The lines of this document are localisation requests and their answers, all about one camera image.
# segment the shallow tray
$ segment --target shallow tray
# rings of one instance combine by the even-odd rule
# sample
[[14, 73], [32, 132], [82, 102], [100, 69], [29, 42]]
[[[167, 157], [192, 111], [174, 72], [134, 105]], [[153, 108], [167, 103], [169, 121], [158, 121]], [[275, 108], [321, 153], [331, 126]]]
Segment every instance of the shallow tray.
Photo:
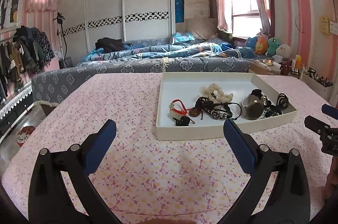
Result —
[[[234, 94], [232, 102], [241, 104], [243, 99], [253, 89], [261, 89], [269, 100], [276, 103], [278, 92], [250, 73], [163, 73], [156, 121], [156, 136], [158, 140], [198, 140], [224, 137], [224, 120], [214, 120], [206, 112], [203, 120], [192, 118], [196, 123], [188, 127], [176, 127], [175, 121], [169, 116], [169, 105], [174, 99], [180, 99], [187, 108], [195, 106], [196, 100], [202, 96], [199, 88], [209, 87], [211, 83], [219, 85], [224, 93]], [[237, 117], [240, 109], [237, 105], [230, 105], [233, 117]], [[289, 104], [282, 115], [257, 120], [247, 120], [239, 117], [235, 123], [244, 133], [274, 128], [292, 122], [297, 110]]]

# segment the brown pendant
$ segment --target brown pendant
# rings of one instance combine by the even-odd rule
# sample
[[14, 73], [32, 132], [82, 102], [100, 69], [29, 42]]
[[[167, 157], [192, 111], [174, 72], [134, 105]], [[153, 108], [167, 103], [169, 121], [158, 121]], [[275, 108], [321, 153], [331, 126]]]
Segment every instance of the brown pendant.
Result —
[[193, 107], [189, 110], [189, 115], [191, 117], [197, 117], [201, 114], [201, 112], [202, 112], [202, 109], [197, 108], [197, 107]]

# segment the pink floral tablecloth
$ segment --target pink floral tablecloth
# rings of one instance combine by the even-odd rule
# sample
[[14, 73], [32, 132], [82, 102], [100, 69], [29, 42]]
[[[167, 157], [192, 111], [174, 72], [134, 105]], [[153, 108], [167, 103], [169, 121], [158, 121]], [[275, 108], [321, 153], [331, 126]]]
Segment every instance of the pink floral tablecloth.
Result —
[[[123, 223], [150, 218], [189, 219], [216, 223], [231, 207], [249, 180], [224, 138], [203, 141], [157, 141], [155, 122], [161, 74], [95, 75], [41, 124], [13, 158], [2, 184], [27, 217], [28, 190], [38, 152], [63, 151], [99, 131], [107, 119], [117, 137], [90, 179], [109, 208]], [[322, 206], [321, 190], [331, 157], [321, 153], [318, 135], [304, 127], [312, 115], [331, 126], [337, 121], [321, 112], [325, 101], [306, 84], [285, 76], [261, 76], [285, 93], [298, 114], [292, 123], [251, 134], [273, 150], [300, 151], [311, 192], [311, 216]], [[256, 211], [262, 210], [274, 175]], [[65, 175], [75, 206], [83, 208]]]

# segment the hand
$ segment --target hand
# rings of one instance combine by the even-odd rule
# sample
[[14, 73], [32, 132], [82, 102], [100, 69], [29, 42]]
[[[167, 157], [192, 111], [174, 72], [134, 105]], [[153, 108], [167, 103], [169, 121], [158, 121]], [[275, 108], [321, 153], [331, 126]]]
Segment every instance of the hand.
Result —
[[140, 222], [138, 224], [196, 224], [196, 222], [191, 220], [154, 218], [151, 220]]
[[327, 176], [324, 198], [329, 199], [338, 186], [338, 157], [332, 158], [330, 173]]

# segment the floor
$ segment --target floor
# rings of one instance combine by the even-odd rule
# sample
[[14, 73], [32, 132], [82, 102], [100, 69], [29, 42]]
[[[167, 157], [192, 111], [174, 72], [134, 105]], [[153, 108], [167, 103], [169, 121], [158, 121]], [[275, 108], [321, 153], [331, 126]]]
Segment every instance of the floor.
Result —
[[46, 118], [46, 115], [40, 105], [34, 106], [29, 114], [26, 114], [21, 121], [16, 124], [14, 129], [7, 135], [0, 144], [0, 178], [5, 173], [12, 158], [20, 150], [16, 142], [16, 136], [25, 126], [34, 126], [35, 128]]

